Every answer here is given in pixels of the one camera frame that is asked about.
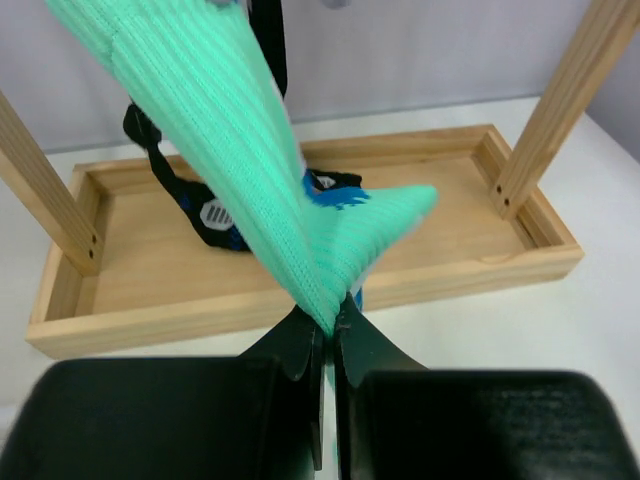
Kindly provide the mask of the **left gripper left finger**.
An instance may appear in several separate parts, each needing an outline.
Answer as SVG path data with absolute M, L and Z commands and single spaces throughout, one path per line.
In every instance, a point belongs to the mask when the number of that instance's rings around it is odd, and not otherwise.
M 1 454 L 5 479 L 311 479 L 325 338 L 300 309 L 237 356 L 59 362 Z

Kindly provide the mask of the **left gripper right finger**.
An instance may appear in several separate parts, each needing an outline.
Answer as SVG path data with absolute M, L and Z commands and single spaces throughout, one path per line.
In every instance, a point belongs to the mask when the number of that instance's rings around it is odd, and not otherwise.
M 343 479 L 635 479 L 604 391 L 573 371 L 432 370 L 346 299 L 333 336 Z

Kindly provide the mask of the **black sock with grey patch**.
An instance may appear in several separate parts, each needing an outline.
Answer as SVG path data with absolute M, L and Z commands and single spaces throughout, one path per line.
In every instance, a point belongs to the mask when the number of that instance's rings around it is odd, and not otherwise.
M 248 1 L 246 9 L 279 95 L 285 96 L 288 71 L 282 4 L 279 1 Z M 161 131 L 135 103 L 126 110 L 123 129 L 129 139 L 146 152 L 152 173 L 206 245 L 230 251 L 250 250 L 218 196 L 205 183 L 176 175 L 160 151 Z

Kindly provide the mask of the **green sock back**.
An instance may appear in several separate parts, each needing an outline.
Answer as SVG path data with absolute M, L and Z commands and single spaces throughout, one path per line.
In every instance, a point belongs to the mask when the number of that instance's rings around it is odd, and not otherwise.
M 327 338 L 378 258 L 433 210 L 430 185 L 320 192 L 236 1 L 52 1 L 49 9 L 221 200 Z

